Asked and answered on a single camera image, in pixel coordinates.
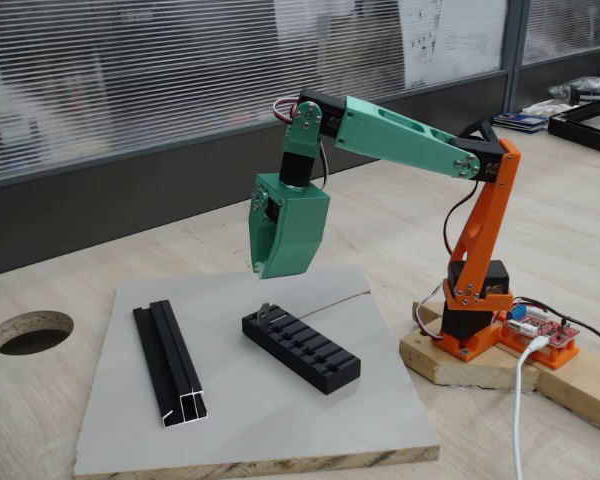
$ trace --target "table surface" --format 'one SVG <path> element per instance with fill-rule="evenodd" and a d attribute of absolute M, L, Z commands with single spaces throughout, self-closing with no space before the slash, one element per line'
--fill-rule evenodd
<path fill-rule="evenodd" d="M 494 258 L 504 261 L 516 294 L 600 328 L 600 153 L 546 134 L 499 134 L 523 158 Z M 362 264 L 398 339 L 414 328 L 411 303 L 445 276 L 442 223 L 471 188 L 384 161 L 334 175 L 315 263 Z M 455 212 L 452 239 L 469 211 L 465 205 Z M 117 287 L 140 278 L 249 271 L 247 215 L 242 202 L 0 275 L 0 323 L 34 310 L 64 312 L 75 322 L 55 348 L 0 354 L 1 480 L 71 478 Z M 600 340 L 588 332 L 579 344 L 600 354 Z M 297 478 L 513 478 L 510 392 L 436 386 L 409 375 L 441 439 L 437 462 Z M 600 429 L 541 395 L 523 396 L 521 445 L 528 478 L 600 479 Z"/>

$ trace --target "black wire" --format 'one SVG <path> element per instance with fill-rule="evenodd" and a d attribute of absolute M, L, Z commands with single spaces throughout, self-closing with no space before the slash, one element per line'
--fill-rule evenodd
<path fill-rule="evenodd" d="M 534 300 L 533 298 L 529 298 L 529 297 L 516 297 L 514 299 L 514 302 L 520 299 L 523 301 L 523 303 L 525 303 L 526 305 L 532 305 L 532 306 L 536 306 L 536 307 L 540 307 L 543 310 L 547 310 L 551 313 L 553 313 L 554 315 L 560 317 L 562 319 L 562 326 L 564 327 L 567 322 L 571 322 L 571 323 L 575 323 L 576 325 L 580 325 L 581 327 L 586 328 L 587 330 L 590 330 L 591 332 L 595 333 L 597 336 L 600 337 L 600 331 L 594 327 L 592 327 L 591 325 L 587 325 L 584 322 L 581 322 L 580 320 L 576 320 L 573 317 L 570 317 L 568 315 L 563 315 L 562 313 L 558 312 L 556 309 L 551 308 L 549 305 L 546 305 L 542 302 L 539 302 L 538 300 Z"/>
<path fill-rule="evenodd" d="M 454 212 L 454 210 L 456 208 L 458 208 L 460 205 L 467 203 L 469 201 L 469 199 L 471 197 L 473 197 L 473 195 L 476 193 L 477 189 L 478 189 L 478 181 L 476 180 L 476 184 L 473 186 L 473 190 L 471 190 L 471 193 L 469 193 L 469 195 L 467 195 L 462 200 L 460 200 L 458 203 L 456 203 L 453 206 L 453 208 L 451 210 L 449 210 L 449 213 L 447 213 L 447 218 L 444 219 L 444 226 L 442 227 L 442 236 L 444 237 L 444 246 L 447 247 L 447 252 L 449 252 L 449 255 L 451 255 L 451 253 L 452 253 L 451 245 L 449 245 L 449 240 L 447 239 L 447 223 L 449 222 L 449 217 L 451 216 L 451 214 Z"/>

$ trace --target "blue component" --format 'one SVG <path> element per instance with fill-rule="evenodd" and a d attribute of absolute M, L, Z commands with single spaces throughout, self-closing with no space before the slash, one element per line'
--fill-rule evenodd
<path fill-rule="evenodd" d="M 516 305 L 513 310 L 507 312 L 507 320 L 521 320 L 527 316 L 526 305 Z"/>

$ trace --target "green robot arm segment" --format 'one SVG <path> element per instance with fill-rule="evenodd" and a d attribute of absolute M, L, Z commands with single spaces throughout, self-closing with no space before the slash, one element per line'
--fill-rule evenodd
<path fill-rule="evenodd" d="M 363 100 L 303 91 L 291 111 L 280 174 L 258 175 L 249 213 L 251 261 L 260 278 L 304 273 L 320 242 L 329 196 L 311 183 L 321 135 L 336 147 L 452 177 L 483 174 L 463 140 Z"/>
<path fill-rule="evenodd" d="M 452 142 L 456 137 L 363 100 L 347 97 L 335 145 L 403 165 L 473 178 L 478 158 Z"/>

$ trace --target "black aluminum profile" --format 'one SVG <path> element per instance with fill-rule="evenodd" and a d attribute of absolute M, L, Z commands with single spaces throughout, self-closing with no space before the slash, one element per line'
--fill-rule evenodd
<path fill-rule="evenodd" d="M 600 115 L 600 100 L 573 110 L 554 115 L 549 119 L 551 135 L 600 151 L 600 129 L 580 122 Z"/>
<path fill-rule="evenodd" d="M 358 357 L 276 305 L 244 317 L 242 332 L 325 395 L 360 376 Z"/>
<path fill-rule="evenodd" d="M 136 308 L 140 342 L 165 427 L 207 417 L 204 392 L 168 300 Z"/>

